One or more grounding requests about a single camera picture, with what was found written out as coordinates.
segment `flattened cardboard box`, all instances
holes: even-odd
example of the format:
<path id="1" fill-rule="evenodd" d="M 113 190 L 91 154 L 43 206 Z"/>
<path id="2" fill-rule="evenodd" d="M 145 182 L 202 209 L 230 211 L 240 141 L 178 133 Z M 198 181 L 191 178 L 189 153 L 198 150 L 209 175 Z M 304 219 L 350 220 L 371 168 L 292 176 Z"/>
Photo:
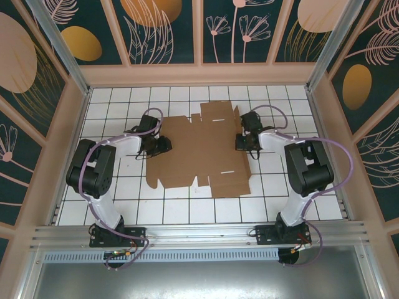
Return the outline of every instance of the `flattened cardboard box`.
<path id="1" fill-rule="evenodd" d="M 201 114 L 166 117 L 161 135 L 173 149 L 147 160 L 147 184 L 156 188 L 158 179 L 165 188 L 185 187 L 198 177 L 198 186 L 211 186 L 212 196 L 238 197 L 250 194 L 248 157 L 235 150 L 241 133 L 238 107 L 230 101 L 201 104 Z"/>

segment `enclosure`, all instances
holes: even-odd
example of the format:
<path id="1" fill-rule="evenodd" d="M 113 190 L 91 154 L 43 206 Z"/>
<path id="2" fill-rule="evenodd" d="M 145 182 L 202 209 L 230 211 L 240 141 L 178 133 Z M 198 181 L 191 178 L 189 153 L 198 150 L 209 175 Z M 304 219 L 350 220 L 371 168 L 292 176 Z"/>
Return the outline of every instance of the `enclosure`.
<path id="1" fill-rule="evenodd" d="M 2 1 L 2 298 L 399 296 L 398 20 L 397 0 Z M 221 100 L 241 113 L 278 107 L 281 132 L 348 149 L 349 182 L 306 214 L 320 259 L 283 267 L 284 246 L 249 233 L 273 224 L 292 191 L 277 153 L 248 153 L 251 193 L 234 198 L 197 178 L 153 189 L 146 159 L 128 155 L 115 162 L 113 205 L 150 247 L 108 272 L 106 249 L 89 247 L 95 218 L 65 182 L 79 141 L 121 135 L 154 107 L 193 122 Z M 258 113 L 284 125 L 275 109 Z M 350 163 L 324 148 L 336 186 Z M 310 233 L 298 263 L 320 248 Z"/>

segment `purple cable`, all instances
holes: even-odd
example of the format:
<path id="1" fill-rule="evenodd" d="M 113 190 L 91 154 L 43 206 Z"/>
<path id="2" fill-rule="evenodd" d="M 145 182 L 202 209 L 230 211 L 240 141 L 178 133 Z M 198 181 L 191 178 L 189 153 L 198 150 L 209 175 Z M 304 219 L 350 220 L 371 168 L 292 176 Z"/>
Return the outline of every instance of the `purple cable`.
<path id="1" fill-rule="evenodd" d="M 278 129 L 285 129 L 285 128 L 287 128 L 287 126 L 288 126 L 288 118 L 287 118 L 287 116 L 284 114 L 284 112 L 280 109 L 280 108 L 278 108 L 278 107 L 276 107 L 276 106 L 273 106 L 273 105 L 260 105 L 260 106 L 257 106 L 257 107 L 255 107 L 255 108 L 253 108 L 251 111 L 255 111 L 256 109 L 259 109 L 259 108 L 262 108 L 262 107 L 269 107 L 269 108 L 272 108 L 272 109 L 276 109 L 278 112 L 280 112 L 281 114 L 282 114 L 282 116 L 284 117 L 284 120 L 286 121 L 286 124 L 284 125 L 284 126 L 277 126 L 276 127 L 276 130 L 278 130 Z"/>
<path id="2" fill-rule="evenodd" d="M 83 176 L 84 176 L 84 173 L 85 173 L 85 170 L 86 170 L 86 167 L 87 167 L 87 163 L 89 162 L 90 157 L 93 155 L 94 151 L 95 151 L 99 146 L 104 145 L 104 144 L 106 144 L 106 143 L 112 143 L 112 142 L 118 141 L 118 140 L 120 140 L 120 139 L 122 139 L 122 138 L 124 138 L 124 137 L 129 137 L 129 136 L 141 136 L 141 135 L 150 134 L 150 133 L 156 131 L 157 129 L 159 129 L 159 127 L 161 127 L 161 125 L 162 125 L 162 123 L 163 123 L 163 113 L 162 113 L 162 111 L 161 111 L 160 109 L 158 109 L 158 108 L 149 108 L 149 109 L 147 109 L 146 111 L 144 111 L 143 114 L 146 114 L 146 113 L 148 113 L 148 112 L 151 111 L 151 110 L 156 110 L 156 111 L 158 111 L 158 112 L 160 113 L 160 115 L 161 115 L 161 120 L 158 122 L 158 124 L 156 125 L 156 127 L 154 127 L 154 129 L 151 129 L 151 130 L 148 130 L 147 132 L 142 132 L 142 133 L 126 133 L 126 134 L 123 134 L 123 135 L 115 136 L 115 137 L 109 138 L 109 139 L 107 139 L 107 140 L 102 140 L 102 141 L 98 142 L 96 145 L 94 145 L 94 146 L 90 149 L 89 153 L 87 154 L 87 156 L 86 156 L 86 158 L 85 158 L 85 160 L 84 160 L 84 162 L 83 162 L 82 170 L 80 171 L 79 181 L 78 181 L 79 194 L 80 194 L 80 196 L 82 196 L 84 199 L 86 199 L 86 201 L 88 202 L 90 211 L 92 212 L 94 218 L 95 218 L 100 224 L 102 224 L 107 230 L 109 230 L 110 232 L 114 233 L 115 235 L 119 235 L 120 237 L 124 237 L 124 238 L 128 238 L 128 239 L 140 240 L 140 241 L 144 241 L 144 242 L 145 242 L 145 245 L 144 245 L 143 249 L 142 249 L 139 253 L 137 253 L 136 256 L 135 256 L 134 258 L 132 258 L 131 261 L 129 261 L 129 262 L 127 262 L 127 263 L 124 263 L 124 264 L 123 264 L 121 267 L 119 267 L 119 268 L 111 268 L 111 267 L 109 266 L 109 264 L 108 264 L 109 259 L 107 259 L 107 260 L 105 261 L 105 265 L 107 266 L 107 268 L 108 268 L 109 270 L 110 270 L 110 269 L 114 269 L 115 271 L 117 271 L 118 269 L 121 270 L 121 269 L 126 268 L 127 266 L 131 265 L 132 263 L 134 263 L 134 261 L 136 261 L 136 259 L 138 259 L 138 258 L 141 256 L 141 254 L 147 249 L 147 247 L 148 247 L 150 241 L 149 241 L 147 238 L 145 238 L 145 237 L 135 237 L 135 236 L 132 236 L 132 235 L 121 234 L 120 232 L 117 232 L 117 231 L 113 230 L 113 229 L 112 229 L 111 227 L 109 227 L 106 223 L 104 223 L 104 221 L 101 220 L 100 217 L 99 217 L 99 215 L 97 215 L 97 213 L 94 211 L 93 206 L 92 206 L 92 203 L 91 203 L 91 199 L 90 199 L 88 196 L 86 196 L 86 195 L 84 194 L 84 192 L 83 192 Z"/>
<path id="3" fill-rule="evenodd" d="M 307 209 L 309 208 L 309 206 L 312 204 L 312 201 L 313 201 L 317 196 L 322 195 L 322 194 L 325 194 L 325 193 L 328 193 L 328 192 L 331 192 L 331 191 L 334 191 L 334 190 L 336 190 L 336 189 L 342 187 L 343 185 L 345 185 L 345 184 L 349 181 L 349 179 L 352 177 L 353 171 L 354 171 L 353 158 L 352 158 L 351 154 L 349 153 L 349 151 L 346 149 L 346 147 L 344 147 L 343 145 L 341 145 L 340 143 L 338 143 L 338 142 L 336 142 L 336 141 L 334 141 L 334 140 L 325 139 L 325 138 L 319 138 L 319 137 L 296 138 L 295 136 L 291 136 L 291 135 L 287 135 L 287 134 L 283 134 L 283 133 L 278 132 L 278 131 L 277 131 L 278 129 L 285 129 L 285 128 L 287 128 L 287 126 L 288 126 L 288 118 L 287 118 L 287 116 L 284 114 L 284 112 L 283 112 L 280 108 L 278 108 L 278 107 L 276 107 L 276 106 L 273 106 L 273 105 L 260 105 L 260 106 L 258 106 L 258 107 L 253 108 L 251 111 L 254 111 L 254 110 L 256 110 L 256 109 L 258 109 L 258 108 L 261 108 L 261 107 L 270 107 L 270 108 L 272 108 L 272 109 L 275 109 L 275 110 L 277 110 L 278 112 L 280 112 L 280 113 L 282 114 L 282 116 L 284 117 L 284 119 L 285 119 L 285 121 L 286 121 L 286 124 L 285 124 L 284 126 L 276 127 L 276 135 L 278 135 L 278 136 L 280 136 L 280 137 L 283 137 L 283 138 L 285 138 L 285 139 L 288 139 L 288 140 L 296 140 L 296 141 L 312 141 L 312 140 L 314 140 L 314 141 L 321 141 L 321 142 L 330 143 L 330 144 L 333 144 L 333 145 L 338 146 L 339 148 L 341 148 L 341 149 L 345 152 L 345 154 L 348 156 L 348 159 L 349 159 L 350 166 L 349 166 L 349 173 L 348 173 L 347 177 L 346 177 L 341 183 L 339 183 L 338 185 L 333 186 L 332 188 L 329 188 L 329 189 L 326 189 L 326 190 L 323 190 L 323 191 L 320 191 L 320 192 L 315 193 L 315 194 L 309 199 L 309 201 L 306 203 L 304 209 L 302 210 L 302 212 L 301 212 L 301 214 L 300 214 L 300 216 L 301 216 L 301 218 L 304 220 L 304 222 L 305 222 L 307 225 L 309 225 L 310 227 L 312 227 L 312 228 L 316 231 L 317 235 L 319 236 L 319 239 L 320 239 L 320 249 L 319 249 L 319 252 L 317 253 L 317 255 L 315 256 L 315 258 L 312 259 L 310 262 L 306 262 L 306 263 L 303 263 L 303 264 L 301 264 L 301 265 L 291 265 L 291 267 L 303 267 L 303 266 L 308 266 L 308 265 L 314 263 L 314 262 L 320 257 L 320 254 L 322 253 L 322 249 L 323 249 L 323 238 L 322 238 L 322 234 L 320 233 L 320 231 L 318 230 L 318 228 L 316 228 L 316 226 L 314 226 L 313 224 L 311 224 L 309 221 L 307 221 L 307 220 L 305 219 L 306 211 L 307 211 Z"/>

